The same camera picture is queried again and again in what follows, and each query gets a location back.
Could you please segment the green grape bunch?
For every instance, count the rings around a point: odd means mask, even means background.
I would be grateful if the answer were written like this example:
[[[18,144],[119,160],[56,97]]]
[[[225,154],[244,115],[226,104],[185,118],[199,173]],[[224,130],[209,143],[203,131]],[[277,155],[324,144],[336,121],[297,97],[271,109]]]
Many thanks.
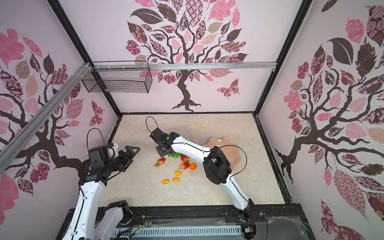
[[[171,153],[171,154],[168,154],[168,157],[170,157],[170,158],[179,158],[182,155],[183,154],[180,154],[180,153]]]

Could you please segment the pink petal-shaped fruit bowl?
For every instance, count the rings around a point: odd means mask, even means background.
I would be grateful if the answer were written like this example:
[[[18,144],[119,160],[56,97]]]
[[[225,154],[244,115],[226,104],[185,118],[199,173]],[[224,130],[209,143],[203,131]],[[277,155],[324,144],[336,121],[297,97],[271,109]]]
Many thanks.
[[[222,152],[228,159],[231,169],[233,170],[241,161],[241,155],[240,155],[240,149],[237,147],[233,147],[233,143],[228,139],[228,138],[211,138],[206,144],[203,145],[203,147],[206,148],[213,148],[215,146],[217,147],[222,147],[221,148]]]

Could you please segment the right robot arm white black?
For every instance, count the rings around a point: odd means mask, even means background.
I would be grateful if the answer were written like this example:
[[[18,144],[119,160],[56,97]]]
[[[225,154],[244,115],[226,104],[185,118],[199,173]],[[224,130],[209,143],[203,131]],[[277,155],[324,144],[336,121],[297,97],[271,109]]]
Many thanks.
[[[248,222],[253,218],[255,205],[236,182],[231,164],[221,147],[203,147],[186,140],[177,133],[166,134],[159,128],[151,132],[150,138],[157,144],[156,150],[160,157],[180,153],[201,163],[207,179],[215,185],[222,186],[228,193],[234,207],[239,211],[239,219]]]

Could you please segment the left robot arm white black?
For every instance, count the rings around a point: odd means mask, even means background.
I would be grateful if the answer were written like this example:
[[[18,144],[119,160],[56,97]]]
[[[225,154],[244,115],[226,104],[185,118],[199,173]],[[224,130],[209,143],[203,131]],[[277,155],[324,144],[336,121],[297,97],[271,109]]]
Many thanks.
[[[89,163],[79,181],[78,202],[63,236],[64,240],[109,240],[118,226],[131,221],[132,211],[126,200],[110,203],[96,226],[99,204],[112,173],[123,173],[140,151],[139,147],[107,144],[88,150]]]

